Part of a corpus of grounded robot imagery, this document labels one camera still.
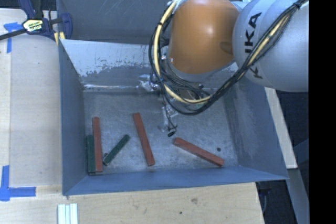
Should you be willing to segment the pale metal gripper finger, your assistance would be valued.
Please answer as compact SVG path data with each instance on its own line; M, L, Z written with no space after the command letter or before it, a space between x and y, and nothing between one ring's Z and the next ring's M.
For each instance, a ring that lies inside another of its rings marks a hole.
M157 78L153 74L142 74L138 77L140 84L157 84Z
M152 84L150 82L140 82L138 89L145 92L157 92L160 91L160 86L157 84Z

